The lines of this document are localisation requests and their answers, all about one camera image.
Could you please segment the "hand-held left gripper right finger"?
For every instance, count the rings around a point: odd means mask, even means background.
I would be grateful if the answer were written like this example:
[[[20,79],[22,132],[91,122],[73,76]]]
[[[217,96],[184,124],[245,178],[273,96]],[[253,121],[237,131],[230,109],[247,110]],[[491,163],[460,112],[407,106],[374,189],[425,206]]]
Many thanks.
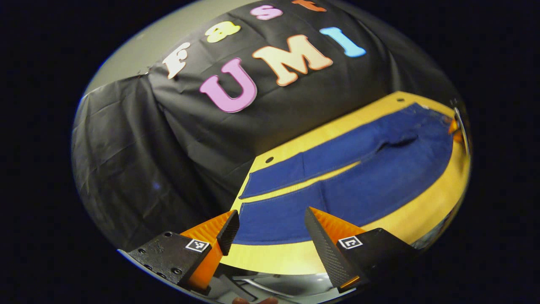
[[[312,206],[305,210],[305,227],[340,293],[382,281],[420,254],[383,228],[365,231]]]

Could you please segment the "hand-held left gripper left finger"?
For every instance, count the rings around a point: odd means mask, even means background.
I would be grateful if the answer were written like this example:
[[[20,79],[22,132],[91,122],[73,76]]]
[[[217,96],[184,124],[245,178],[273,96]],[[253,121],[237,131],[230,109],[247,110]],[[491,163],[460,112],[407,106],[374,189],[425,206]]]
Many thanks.
[[[237,210],[230,210],[183,233],[164,231],[125,256],[158,279],[207,295],[239,227]]]

